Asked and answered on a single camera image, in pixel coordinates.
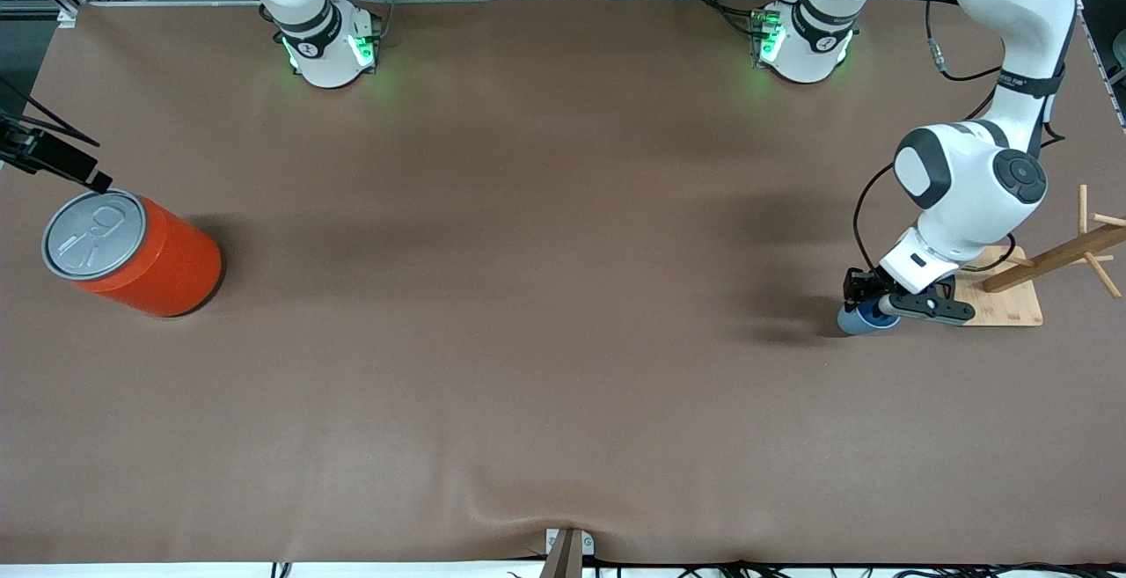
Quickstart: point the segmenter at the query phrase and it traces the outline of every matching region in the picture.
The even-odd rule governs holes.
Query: red can
[[[186,314],[215,292],[215,240],[146,197],[75,197],[43,232],[43,260],[78,287],[153,317]]]

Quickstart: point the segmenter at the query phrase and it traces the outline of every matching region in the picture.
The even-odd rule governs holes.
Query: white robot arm
[[[260,0],[282,29],[289,62],[319,88],[339,88],[375,65],[372,15],[347,0]]]
[[[784,30],[771,52],[762,55],[762,63],[796,83],[823,80],[844,60],[852,24],[867,1],[798,0],[768,6],[779,14]]]
[[[1040,130],[1063,78],[1075,0],[958,3],[1004,42],[993,104],[980,119],[919,127],[900,143],[895,177],[923,211],[878,268],[850,272],[838,321],[851,334],[899,315],[972,318],[972,309],[935,299],[935,286],[1020,225],[1047,192]]]

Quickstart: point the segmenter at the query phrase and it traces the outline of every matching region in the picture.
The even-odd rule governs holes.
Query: table
[[[861,186],[991,86],[944,81],[921,17],[874,0],[795,86],[692,0],[403,5],[323,91],[253,8],[84,8],[35,94],[227,275],[175,321],[74,290],[38,247],[81,189],[5,170],[0,558],[503,558],[573,525],[616,561],[1120,560],[1126,318],[1090,270],[1037,282],[1043,328],[835,330]],[[935,30],[955,73],[1001,56]],[[1030,255],[1079,183],[1126,213],[1078,35]],[[865,211],[877,255],[917,214],[890,179]]]

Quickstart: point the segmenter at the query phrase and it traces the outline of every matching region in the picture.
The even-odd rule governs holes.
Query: wooden peg
[[[1079,186],[1079,234],[1087,232],[1087,185]]]
[[[1115,256],[1114,255],[1096,255],[1094,256],[1094,260],[1099,261],[1099,263],[1102,263],[1102,261],[1114,261],[1115,260]],[[1069,266],[1087,266],[1087,259],[1076,259],[1076,260],[1072,261],[1071,264],[1069,264]]]
[[[1109,215],[1101,215],[1098,213],[1091,213],[1091,221],[1100,224],[1110,224],[1111,226],[1126,226],[1126,220],[1123,220],[1121,217],[1111,217]]]
[[[1084,254],[1092,251],[1101,252],[1110,248],[1110,246],[1123,243],[1123,241],[1126,241],[1126,229],[1103,224],[1071,241],[1065,241],[1052,250],[1038,254],[1030,259],[1033,267],[1013,266],[1008,270],[986,278],[981,283],[981,286],[988,293],[1002,292],[1029,279],[1046,275],[1056,268],[1062,268],[1076,259],[1082,259],[1084,258]]]
[[[1091,266],[1091,269],[1094,270],[1094,274],[1099,277],[1099,281],[1102,282],[1102,285],[1103,287],[1107,288],[1107,292],[1110,293],[1110,296],[1115,299],[1121,299],[1123,293],[1118,292],[1118,286],[1115,285],[1115,282],[1110,281],[1110,276],[1107,275],[1107,272],[1102,269],[1102,265],[1100,265],[1098,260],[1094,259],[1094,256],[1091,255],[1090,252],[1084,252],[1083,259],[1087,259],[1087,263]]]

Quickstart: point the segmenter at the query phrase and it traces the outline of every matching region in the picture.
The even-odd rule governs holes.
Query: wooden stand
[[[1088,231],[1088,219],[1099,222],[1102,225],[1093,231]],[[1079,187],[1079,235],[1066,241],[1047,252],[1038,254],[1030,259],[1016,259],[1018,267],[999,273],[984,282],[982,290],[988,293],[999,293],[1031,281],[1052,270],[1063,268],[1070,264],[1080,263],[1091,266],[1099,281],[1106,286],[1107,292],[1115,299],[1121,299],[1123,294],[1118,286],[1110,281],[1110,276],[1102,269],[1102,261],[1112,259],[1098,258],[1094,254],[1102,252],[1126,241],[1126,220],[1108,217],[1098,213],[1087,212],[1087,185]]]
[[[977,311],[968,327],[1001,326],[1030,327],[1044,323],[1040,304],[1036,297],[1033,279],[1064,266],[1088,265],[1106,286],[1114,299],[1121,299],[1118,286],[1102,268],[1102,263],[1112,261],[1114,256],[1097,256],[1102,250],[1126,241],[1126,219],[1109,217],[1088,213],[1087,185],[1079,187],[1079,235],[1047,252],[1027,259],[1025,250],[1016,248],[1009,259],[994,269],[983,273],[960,272],[957,274],[955,299],[968,302]],[[1102,224],[1088,230],[1088,223]],[[1004,254],[1007,247],[990,246],[974,266],[989,266]]]
[[[1001,258],[1009,246],[990,246],[981,257],[973,261],[975,267],[984,267]],[[1009,260],[997,268],[982,273],[962,270],[957,274],[957,288],[954,297],[974,306],[976,314],[963,327],[1036,327],[1044,324],[1040,302],[1036,297],[1033,282],[1024,282],[1011,290],[991,294],[982,288],[982,284],[1010,268],[1019,268],[1015,259],[1024,260],[1025,250],[1019,246],[1013,249]]]

